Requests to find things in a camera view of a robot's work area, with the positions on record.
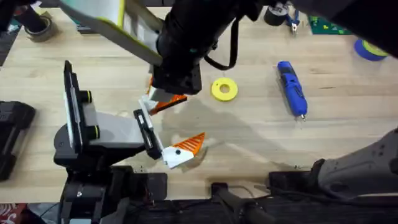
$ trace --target orange and white object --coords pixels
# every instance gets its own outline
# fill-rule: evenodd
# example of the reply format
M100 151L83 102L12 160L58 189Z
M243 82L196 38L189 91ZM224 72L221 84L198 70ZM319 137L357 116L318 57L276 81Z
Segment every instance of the orange and white object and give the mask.
M175 95L175 101L178 100L187 100L187 97L184 95ZM152 130L155 134L156 141L160 147L160 150L162 152L162 158L164 163L170 168L173 169L174 167L183 164L184 162L189 161L190 159L193 159L196 155L196 153L199 151L201 148L201 145L203 144L205 140L205 133L201 133L197 136L194 136L192 138L189 138L185 141L182 141L178 144L175 144L173 146L169 146L164 148L162 145L162 141L160 140L159 135L155 132L154 130L154 125L152 124L152 119L150 118L151 111L156 110L157 105L159 104L158 102L152 101L149 99L148 95L144 95L141 97L141 99L138 100L141 110L143 112L143 119L145 119L147 123L147 128ZM172 104L173 101L170 101L169 103L164 103L160 104L158 109L166 109L170 107L170 104Z
M205 140L205 133L184 140L163 150L163 160L170 169L193 159Z

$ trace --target yellow ring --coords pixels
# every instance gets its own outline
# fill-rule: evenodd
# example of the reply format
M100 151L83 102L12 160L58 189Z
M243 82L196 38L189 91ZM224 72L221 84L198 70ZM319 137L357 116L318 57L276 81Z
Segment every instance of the yellow ring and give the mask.
M363 47L368 51L371 52L374 55L377 56L388 56L387 53L384 51L380 50L378 47L374 46L373 44L369 44L369 42L362 40Z
M95 129L95 139L98 139L98 128L97 128L97 125L94 125L94 129Z
M221 87L226 85L229 88L229 92L223 93ZM238 94L238 86L234 80L230 78L219 78L213 82L211 86L211 94L220 101L229 101L235 98Z
M88 97L88 102L87 103L91 103L91 94L90 94L89 90L87 90L87 97Z

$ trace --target wooden surface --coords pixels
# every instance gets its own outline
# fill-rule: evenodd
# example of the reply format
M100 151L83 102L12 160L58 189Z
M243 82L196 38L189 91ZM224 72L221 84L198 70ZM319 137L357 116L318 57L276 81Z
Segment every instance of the wooden surface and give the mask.
M152 10L162 17L169 9ZM132 116L149 82L144 61L101 36L80 35L59 9L50 12L62 33L37 44L21 31L0 71L0 99L37 109L15 171L0 183L1 203L59 200L66 172L53 163L53 137L66 122L65 59L101 112ZM208 197L215 181L231 183L242 196L248 191L262 195L270 171L308 169L318 158L342 156L377 141L398 124L398 63L391 57L382 62L359 58L355 40L311 35L303 23L293 38L287 26L243 19L236 67L221 72L203 62L203 90L153 117L165 146L206 131L201 154L174 170L145 153L122 164L168 173L172 199ZM228 64L229 31L211 56ZM309 105L305 123L294 120L279 88L275 66L281 60L292 63L303 86ZM210 86L219 77L238 84L233 101L212 97Z

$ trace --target cable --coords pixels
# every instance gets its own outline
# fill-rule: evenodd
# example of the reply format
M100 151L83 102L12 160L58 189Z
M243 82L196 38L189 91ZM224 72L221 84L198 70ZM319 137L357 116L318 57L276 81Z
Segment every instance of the cable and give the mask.
M51 210L51 208L55 207L55 206L58 205L58 204L59 204L59 202L57 202L57 203L51 205L48 209L46 209L46 211L44 211L41 215L39 215L39 218L42 218L43 215L45 215L48 211Z
M211 66L217 68L221 71L226 71L230 68L233 68L236 65L236 60L238 59L238 36L239 36L239 21L243 18L243 15L240 14L235 18L235 21L232 23L231 28L231 41L230 41L230 53L229 53L229 65L222 65L213 59L211 59L208 55L205 56L205 61L209 63Z
M267 199L267 198L270 198L270 197L274 197L275 195L273 195L273 194L269 194L269 195L264 195L264 196L261 196L261 197L256 197L256 198L253 198L254 200L262 200L262 199Z
M274 191L272 193L274 195L280 195L280 196L298 195L301 197L310 198L317 202L323 202L323 203L336 203L336 204L340 204L340 205L351 205L351 206L357 206L357 207L378 207L378 208L398 207L398 204L396 204L396 203L353 202L353 201L347 201L347 200L342 200L342 199L326 198L326 197L307 194L307 193L303 193L303 192L282 190L282 189L278 189L276 187L268 187L268 189Z
M220 204L223 207L225 215L228 217L229 223L235 224L234 217L231 215L231 212L228 210L227 205L220 196L218 196L218 198L220 199Z

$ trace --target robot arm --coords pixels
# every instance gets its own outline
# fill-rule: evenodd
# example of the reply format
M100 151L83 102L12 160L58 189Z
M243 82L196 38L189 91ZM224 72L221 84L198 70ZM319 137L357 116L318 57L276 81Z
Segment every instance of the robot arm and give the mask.
M0 0L0 31L6 30L17 5L32 2L34 0ZM302 12L325 17L398 57L394 14L386 12L387 7L394 7L395 1L387 0L382 4L365 0L290 2ZM71 17L150 63L153 74L150 99L169 101L176 94L194 95L201 90L201 59L218 69L233 67L238 51L239 20L248 16L255 21L262 6L278 3L283 5L287 1L176 0L163 22L137 0L60 0L60 7ZM231 39L230 64L223 66L207 55L216 48L219 36L232 22L235 29L231 35L234 38Z

